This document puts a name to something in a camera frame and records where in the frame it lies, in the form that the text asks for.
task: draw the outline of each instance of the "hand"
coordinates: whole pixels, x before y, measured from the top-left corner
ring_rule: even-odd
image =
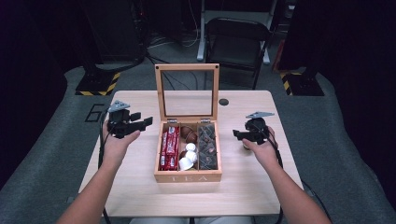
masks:
[[[125,157],[126,149],[139,137],[139,135],[140,131],[135,131],[125,135],[121,139],[113,137],[111,134],[108,134],[106,120],[103,125],[103,138],[106,139],[106,144],[102,166],[110,166],[119,169]]]
[[[271,127],[268,127],[268,130],[270,132],[270,140],[276,144],[274,130]],[[274,147],[269,141],[266,141],[261,145],[257,145],[256,143],[250,142],[244,138],[242,139],[242,142],[254,152],[257,161],[265,170],[274,165],[278,165]]]

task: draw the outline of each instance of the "wooden box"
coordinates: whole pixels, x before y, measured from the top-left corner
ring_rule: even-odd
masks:
[[[217,124],[219,65],[217,63],[156,64],[155,74],[161,114],[155,179],[158,183],[220,182],[222,171]],[[173,160],[177,168],[165,170],[165,164],[172,161],[171,157],[163,152],[167,148],[163,135],[169,127],[178,127],[180,131],[190,127],[192,129],[190,133],[196,134],[198,160],[189,170],[180,170],[178,164],[183,156],[182,151],[187,145],[186,139],[182,136],[177,138],[178,152],[175,153]]]

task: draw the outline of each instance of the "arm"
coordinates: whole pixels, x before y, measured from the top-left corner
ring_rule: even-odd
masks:
[[[103,163],[84,190],[62,214],[57,223],[99,223],[114,178],[125,157],[127,147],[138,136],[136,131],[122,139],[108,136]],[[104,138],[108,135],[107,122],[103,126]]]
[[[270,139],[275,142],[274,131],[270,127],[269,130]],[[269,175],[289,223],[331,223],[320,207],[280,167],[269,141],[259,146],[247,139],[243,139],[243,143],[254,152]]]

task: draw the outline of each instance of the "forearm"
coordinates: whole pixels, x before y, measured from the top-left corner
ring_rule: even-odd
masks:
[[[289,223],[331,223],[320,207],[279,166],[265,169]]]
[[[99,223],[116,172],[116,167],[102,165],[58,223]]]

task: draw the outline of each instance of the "yellow and black tape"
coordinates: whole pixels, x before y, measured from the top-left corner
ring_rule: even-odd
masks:
[[[291,87],[286,75],[300,75],[300,74],[301,73],[291,73],[291,72],[280,73],[280,77],[282,78],[282,82],[283,82],[283,87],[285,88],[287,95],[293,95],[293,92],[291,91]]]
[[[86,96],[92,96],[92,95],[109,95],[111,92],[113,92],[114,88],[116,87],[117,81],[120,78],[120,73],[117,73],[114,75],[113,79],[111,80],[110,85],[108,86],[107,90],[105,91],[76,91],[76,95],[86,95]]]

